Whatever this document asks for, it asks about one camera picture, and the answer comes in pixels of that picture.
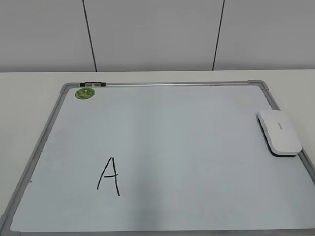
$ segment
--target whiteboard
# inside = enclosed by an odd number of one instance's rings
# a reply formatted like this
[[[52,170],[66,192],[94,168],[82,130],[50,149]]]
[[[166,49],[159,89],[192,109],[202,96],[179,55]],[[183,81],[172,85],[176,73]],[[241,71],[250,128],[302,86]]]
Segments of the whiteboard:
[[[256,115],[271,107],[258,86],[104,87],[86,100],[78,89],[12,231],[315,228],[314,183],[299,157],[269,152]]]

